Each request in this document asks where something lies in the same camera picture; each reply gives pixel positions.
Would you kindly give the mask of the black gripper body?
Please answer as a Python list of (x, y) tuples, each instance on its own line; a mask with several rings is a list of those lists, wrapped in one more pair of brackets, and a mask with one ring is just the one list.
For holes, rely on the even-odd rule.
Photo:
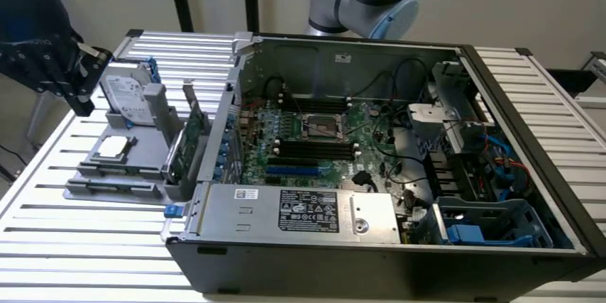
[(83, 42), (62, 0), (2, 0), (2, 49), (20, 44), (76, 50)]

